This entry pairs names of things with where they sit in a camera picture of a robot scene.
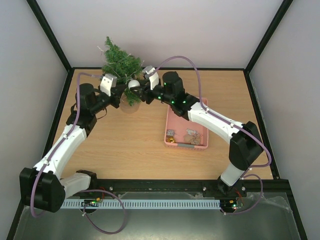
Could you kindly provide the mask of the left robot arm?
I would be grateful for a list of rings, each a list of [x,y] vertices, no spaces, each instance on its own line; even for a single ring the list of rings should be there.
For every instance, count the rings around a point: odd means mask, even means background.
[[[77,86],[76,102],[70,109],[61,136],[33,168],[25,167],[20,172],[21,199],[26,206],[55,213],[65,199],[97,188],[97,175],[92,171],[78,170],[72,176],[61,176],[76,149],[96,125],[97,113],[109,105],[118,108],[125,89],[124,84],[110,89],[94,88],[90,83]]]

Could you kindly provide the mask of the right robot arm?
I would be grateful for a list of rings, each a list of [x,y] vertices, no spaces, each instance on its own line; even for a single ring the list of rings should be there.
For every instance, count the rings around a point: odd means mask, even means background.
[[[163,83],[155,74],[143,81],[130,80],[129,90],[146,104],[159,100],[187,121],[199,124],[221,137],[229,145],[229,165],[218,178],[218,191],[229,196],[236,189],[236,182],[250,165],[261,155],[261,138],[257,126],[248,121],[241,123],[208,108],[199,97],[187,93],[183,80],[175,71],[162,76]]]

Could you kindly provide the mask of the clear wire fairy lights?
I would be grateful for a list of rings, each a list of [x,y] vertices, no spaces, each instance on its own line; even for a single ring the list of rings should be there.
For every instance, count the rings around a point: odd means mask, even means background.
[[[102,66],[102,72],[116,76],[117,83],[127,84],[129,80],[141,74],[142,61],[139,57],[127,53],[114,44],[107,45],[107,49],[103,53],[105,62]]]

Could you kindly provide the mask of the white ball ornament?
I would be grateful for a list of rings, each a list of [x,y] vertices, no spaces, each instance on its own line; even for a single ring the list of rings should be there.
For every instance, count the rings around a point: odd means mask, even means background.
[[[135,79],[131,79],[129,82],[128,82],[128,88],[131,89],[131,88],[135,88],[135,87],[139,87],[140,86],[140,82],[138,80],[135,80]]]

